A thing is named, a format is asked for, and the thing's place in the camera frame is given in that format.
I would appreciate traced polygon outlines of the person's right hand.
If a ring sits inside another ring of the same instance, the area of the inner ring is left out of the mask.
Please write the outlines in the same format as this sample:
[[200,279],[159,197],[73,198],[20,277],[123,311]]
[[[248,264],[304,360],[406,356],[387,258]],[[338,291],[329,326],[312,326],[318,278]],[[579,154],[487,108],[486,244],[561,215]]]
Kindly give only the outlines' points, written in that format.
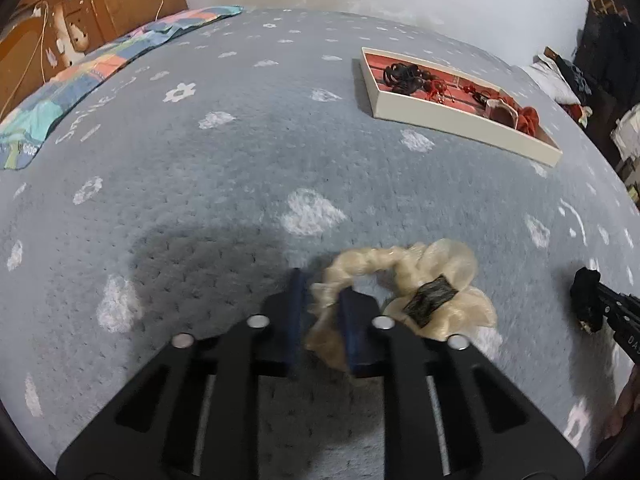
[[640,404],[639,389],[639,365],[636,364],[632,368],[628,382],[620,393],[614,410],[606,422],[604,430],[605,439],[616,437],[624,426],[624,418],[629,413],[638,411]]

